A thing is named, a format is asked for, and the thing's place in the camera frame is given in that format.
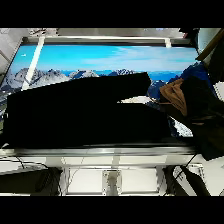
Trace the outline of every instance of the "brown garment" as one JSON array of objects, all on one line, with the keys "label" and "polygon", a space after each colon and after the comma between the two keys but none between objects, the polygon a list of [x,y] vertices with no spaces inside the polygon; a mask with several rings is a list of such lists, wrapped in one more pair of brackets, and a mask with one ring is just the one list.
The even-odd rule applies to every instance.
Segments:
[{"label": "brown garment", "polygon": [[177,79],[176,81],[160,87],[161,94],[178,110],[181,111],[183,116],[187,116],[187,105],[184,94],[180,89],[183,79]]}]

